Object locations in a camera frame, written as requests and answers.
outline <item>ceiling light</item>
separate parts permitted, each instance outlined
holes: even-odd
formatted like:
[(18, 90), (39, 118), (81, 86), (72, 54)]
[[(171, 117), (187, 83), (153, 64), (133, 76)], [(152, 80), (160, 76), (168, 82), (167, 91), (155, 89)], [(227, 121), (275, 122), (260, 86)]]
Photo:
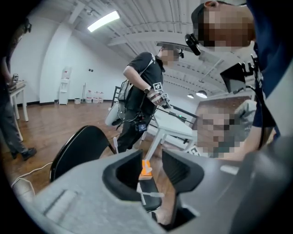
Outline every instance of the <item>ceiling light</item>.
[(114, 20), (117, 20), (119, 19), (120, 16), (118, 14), (117, 11), (113, 11), (112, 13), (104, 16), (103, 18), (99, 19), (98, 21), (94, 22), (90, 27), (88, 27), (87, 29), (90, 31), (90, 32), (93, 32), (95, 31), (96, 29), (100, 28), (101, 26), (105, 25), (105, 24), (108, 24)]
[(192, 98), (192, 99), (194, 99), (194, 96), (193, 96), (193, 94), (188, 94), (187, 95), (189, 98)]
[(201, 98), (207, 98), (207, 94), (206, 94), (206, 92), (204, 90), (198, 91), (196, 93), (196, 95), (198, 95)]

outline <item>shoe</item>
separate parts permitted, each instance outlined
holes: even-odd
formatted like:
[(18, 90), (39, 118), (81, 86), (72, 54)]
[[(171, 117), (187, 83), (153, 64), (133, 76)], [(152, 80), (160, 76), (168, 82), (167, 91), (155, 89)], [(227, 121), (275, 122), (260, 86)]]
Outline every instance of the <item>shoe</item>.
[(13, 159), (16, 159), (16, 158), (17, 158), (17, 154), (18, 154), (17, 152), (16, 152), (16, 153), (11, 153), (12, 158), (13, 158)]
[(27, 152), (22, 153), (23, 161), (26, 161), (29, 158), (33, 157), (36, 153), (37, 153), (37, 150), (35, 148), (28, 149)]

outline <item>white wall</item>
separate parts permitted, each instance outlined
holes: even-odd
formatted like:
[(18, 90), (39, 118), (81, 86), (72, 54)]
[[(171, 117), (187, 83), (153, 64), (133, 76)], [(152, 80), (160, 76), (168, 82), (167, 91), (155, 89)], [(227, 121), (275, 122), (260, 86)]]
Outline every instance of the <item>white wall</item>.
[[(188, 91), (186, 89), (171, 85), (169, 83), (164, 83), (163, 89), (166, 93), (168, 93), (171, 105), (179, 107), (192, 114), (195, 114), (199, 102), (197, 99), (190, 99), (187, 96)], [(187, 118), (187, 120), (190, 122), (193, 121), (193, 118), (191, 116), (187, 116), (177, 110), (173, 110), (172, 112), (176, 114), (181, 114), (183, 117)]]
[(11, 73), (18, 73), (20, 80), (27, 81), (27, 102), (39, 101), (39, 82), (43, 59), (58, 23), (30, 17), (31, 33), (23, 36), (11, 58)]
[(111, 100), (115, 86), (125, 80), (123, 70), (128, 62), (94, 39), (75, 33), (69, 39), (64, 66), (71, 66), (69, 99), (81, 98), (83, 84), (86, 91), (104, 93), (104, 99)]

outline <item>black chair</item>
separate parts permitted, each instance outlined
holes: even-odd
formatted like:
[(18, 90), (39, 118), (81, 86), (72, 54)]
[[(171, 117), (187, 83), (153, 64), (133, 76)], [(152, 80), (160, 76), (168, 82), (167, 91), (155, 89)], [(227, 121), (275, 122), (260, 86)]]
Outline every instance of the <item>black chair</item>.
[(50, 169), (50, 182), (79, 164), (99, 159), (107, 147), (116, 153), (101, 129), (84, 126), (57, 154)]

